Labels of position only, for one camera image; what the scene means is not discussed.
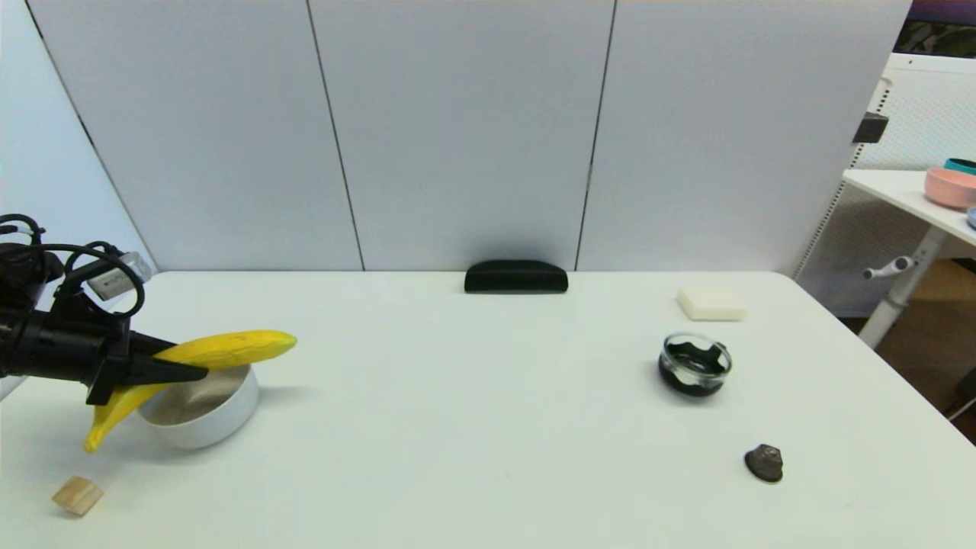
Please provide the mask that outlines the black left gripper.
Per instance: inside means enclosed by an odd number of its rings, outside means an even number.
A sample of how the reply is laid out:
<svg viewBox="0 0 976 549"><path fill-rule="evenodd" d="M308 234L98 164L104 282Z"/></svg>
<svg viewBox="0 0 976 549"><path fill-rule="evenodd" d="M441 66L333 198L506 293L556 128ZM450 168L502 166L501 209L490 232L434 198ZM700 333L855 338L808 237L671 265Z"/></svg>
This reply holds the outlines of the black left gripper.
<svg viewBox="0 0 976 549"><path fill-rule="evenodd" d="M22 331L22 373L80 384L88 406L107 404L122 380L123 386L132 387L193 382L208 375L202 366L154 358L177 344L135 330L128 333L128 328L128 320L102 313L82 319L31 313Z"/></svg>

